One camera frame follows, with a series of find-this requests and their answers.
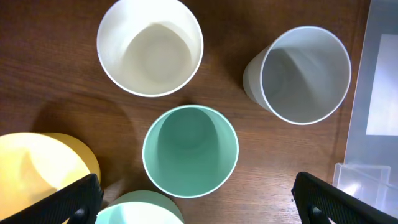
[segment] wood grain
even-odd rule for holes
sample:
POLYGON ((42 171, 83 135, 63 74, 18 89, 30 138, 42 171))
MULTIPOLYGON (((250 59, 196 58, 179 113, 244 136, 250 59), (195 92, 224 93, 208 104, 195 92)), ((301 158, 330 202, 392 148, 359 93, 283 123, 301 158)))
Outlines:
POLYGON ((187 223, 295 223, 290 190, 307 171, 331 182, 342 162, 369 0, 183 0, 205 40, 192 81, 161 98, 118 88, 97 58, 96 32, 114 1, 0 1, 0 134, 71 134, 99 160, 104 205, 126 192, 155 190, 141 160, 152 122, 187 103, 223 113, 238 134, 230 179, 202 198, 172 198, 187 223), (336 34, 351 55, 353 79, 338 111, 310 126, 285 123, 253 103, 241 79, 249 61, 301 25, 336 34))

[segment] cup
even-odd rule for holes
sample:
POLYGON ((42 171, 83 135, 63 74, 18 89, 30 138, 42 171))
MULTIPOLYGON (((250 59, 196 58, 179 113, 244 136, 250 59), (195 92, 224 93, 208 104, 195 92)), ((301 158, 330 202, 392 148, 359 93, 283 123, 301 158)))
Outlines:
POLYGON ((331 32, 302 26, 282 34, 247 65, 246 94, 292 124, 313 124, 334 112, 351 81, 343 43, 331 32))
POLYGON ((166 196, 148 190, 129 192, 100 211, 96 224, 170 223, 183 224, 178 207, 166 196))
POLYGON ((81 141, 60 133, 0 137, 0 220, 48 197, 100 167, 81 141))
POLYGON ((220 187, 238 160, 231 123, 206 106, 179 106, 148 130, 142 160, 150 180, 165 193, 195 198, 220 187))
POLYGON ((99 61, 123 90, 146 97, 171 94, 199 68, 203 36, 178 0, 119 0, 97 34, 99 61))

